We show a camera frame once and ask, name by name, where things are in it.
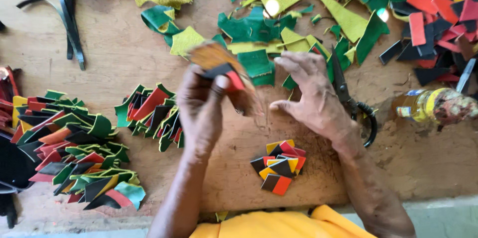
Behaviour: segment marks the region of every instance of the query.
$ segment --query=hand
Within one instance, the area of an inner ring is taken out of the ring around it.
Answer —
[[[229,79],[220,75],[211,81],[202,78],[202,73],[204,70],[197,64],[188,68],[177,92],[177,104],[185,149],[209,156],[222,133],[221,101]]]
[[[291,74],[299,85],[299,102],[275,101],[271,110],[283,110],[312,131],[342,143],[351,133],[358,134],[358,125],[338,100],[327,76],[326,61],[314,53],[283,52],[274,60]]]

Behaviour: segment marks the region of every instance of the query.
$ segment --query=wooden workbench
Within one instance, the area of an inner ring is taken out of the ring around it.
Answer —
[[[65,58],[66,35],[56,11],[42,3],[20,10],[15,8],[20,1],[1,0],[0,3],[0,20],[8,27],[6,33],[0,33],[0,64],[23,70],[17,83],[25,96],[43,95],[46,89],[64,91],[70,97],[82,99],[90,112],[102,113],[116,122],[113,107],[138,83],[152,87],[156,82],[163,82],[174,91],[188,66],[183,58],[170,55],[162,36],[149,30],[141,20],[141,11],[152,7],[152,3],[139,8],[134,0],[77,0],[76,21],[87,60],[87,70],[80,71],[76,60]],[[232,4],[230,0],[194,0],[193,4],[182,6],[176,24],[183,28],[190,25],[205,38],[212,38],[220,32],[216,25],[218,14],[229,13],[240,1]],[[316,4],[313,15],[330,16],[319,0],[309,1]],[[348,8],[368,19],[365,7],[359,3],[350,3]],[[324,19],[311,26],[309,15],[305,15],[296,32],[322,38],[329,47],[335,41],[332,34],[323,36],[323,32],[333,24]],[[378,109],[379,134],[368,151],[402,199],[478,193],[476,122],[463,122],[437,133],[434,125],[418,125],[391,117],[392,99],[420,85],[411,63],[391,61],[387,66],[380,63],[379,54],[399,39],[403,26],[393,17],[388,25],[391,34],[379,39],[363,65],[353,65],[346,71],[352,96]],[[409,73],[412,73],[410,80],[401,85]],[[258,88],[266,110],[263,118],[243,118],[225,100],[224,132],[209,161],[203,192],[197,193],[202,194],[203,211],[349,201],[338,157],[329,142],[288,116],[267,110],[272,101],[288,97],[289,92],[280,86],[286,76],[287,73],[278,68],[276,87]],[[66,204],[67,196],[53,197],[54,186],[36,183],[18,195],[20,224],[14,231],[83,231],[78,227],[81,222],[85,226],[101,222],[103,228],[108,228],[105,224],[113,220],[124,227],[131,226],[127,223],[135,218],[142,218],[146,227],[150,219],[145,217],[154,215],[161,203],[175,175],[182,149],[171,147],[160,153],[157,140],[131,137],[126,128],[120,131],[122,141],[130,147],[131,163],[127,168],[138,173],[147,192],[138,212],[133,207],[82,211],[85,204]],[[281,197],[260,190],[262,180],[249,161],[266,154],[266,143],[288,138],[307,150],[308,157],[303,175],[295,179]],[[6,222],[2,219],[0,233],[5,228]]]

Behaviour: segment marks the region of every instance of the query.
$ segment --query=yellow shirt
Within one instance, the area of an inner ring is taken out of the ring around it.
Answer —
[[[252,212],[220,224],[199,224],[190,238],[374,238],[327,205],[299,212]]]

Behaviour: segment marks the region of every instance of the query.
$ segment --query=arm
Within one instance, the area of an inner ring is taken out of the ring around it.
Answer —
[[[179,116],[185,136],[178,171],[154,217],[147,238],[189,237],[197,225],[207,161],[222,133],[221,101],[227,77],[214,82],[191,66],[178,90]]]
[[[362,145],[358,124],[338,100],[327,77],[324,57],[283,52],[276,63],[299,85],[299,102],[276,101],[283,110],[312,131],[332,141],[338,153],[350,201],[368,232],[380,238],[415,237],[415,228],[397,195],[386,185]]]

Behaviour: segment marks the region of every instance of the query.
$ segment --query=glue bottle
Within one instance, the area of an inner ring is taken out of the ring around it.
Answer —
[[[439,125],[478,119],[478,103],[454,89],[412,90],[392,103],[397,116],[416,122],[433,121]]]

